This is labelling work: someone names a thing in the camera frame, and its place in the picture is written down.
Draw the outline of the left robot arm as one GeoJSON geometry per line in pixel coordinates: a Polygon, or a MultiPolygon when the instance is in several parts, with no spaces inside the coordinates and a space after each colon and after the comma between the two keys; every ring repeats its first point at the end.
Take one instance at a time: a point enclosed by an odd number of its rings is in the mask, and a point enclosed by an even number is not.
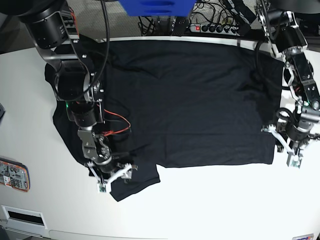
{"type": "Polygon", "coordinates": [[[285,107],[276,110],[281,122],[262,127],[277,140],[277,151],[286,151],[287,165],[299,168],[304,150],[320,135],[311,133],[320,122],[320,93],[314,80],[312,64],[304,51],[307,40],[299,28],[295,14],[318,14],[318,0],[259,0],[255,8],[275,58],[284,62],[283,77],[295,101],[294,111],[285,107]]]}

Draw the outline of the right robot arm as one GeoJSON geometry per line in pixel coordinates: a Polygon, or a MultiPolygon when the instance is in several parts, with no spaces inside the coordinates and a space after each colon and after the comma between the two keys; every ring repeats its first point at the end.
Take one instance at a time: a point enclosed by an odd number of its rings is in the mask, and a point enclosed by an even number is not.
{"type": "Polygon", "coordinates": [[[53,91],[65,102],[66,113],[77,127],[86,167],[101,191],[117,179],[125,183],[136,166],[124,161],[125,152],[113,152],[109,134],[97,132],[104,122],[102,69],[96,69],[80,40],[73,9],[65,0],[19,0],[12,13],[25,24],[36,50],[53,70],[53,91]]]}

